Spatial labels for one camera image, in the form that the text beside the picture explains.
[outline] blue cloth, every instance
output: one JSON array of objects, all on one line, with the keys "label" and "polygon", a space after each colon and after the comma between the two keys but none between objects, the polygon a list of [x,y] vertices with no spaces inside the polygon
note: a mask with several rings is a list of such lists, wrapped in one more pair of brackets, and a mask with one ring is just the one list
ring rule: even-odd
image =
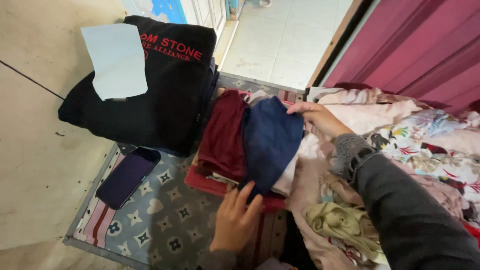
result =
[{"label": "blue cloth", "polygon": [[286,112],[275,96],[260,100],[246,112],[242,133],[247,175],[240,187],[255,181],[249,201],[270,191],[300,146],[303,117]]}]

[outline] phone screen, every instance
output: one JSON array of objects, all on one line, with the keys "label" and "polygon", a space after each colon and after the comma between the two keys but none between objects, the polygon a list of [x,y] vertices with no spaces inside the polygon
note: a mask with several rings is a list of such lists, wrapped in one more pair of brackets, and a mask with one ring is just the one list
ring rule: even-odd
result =
[{"label": "phone screen", "polygon": [[120,209],[160,159],[160,153],[155,150],[136,149],[120,162],[97,189],[97,197],[113,210]]}]

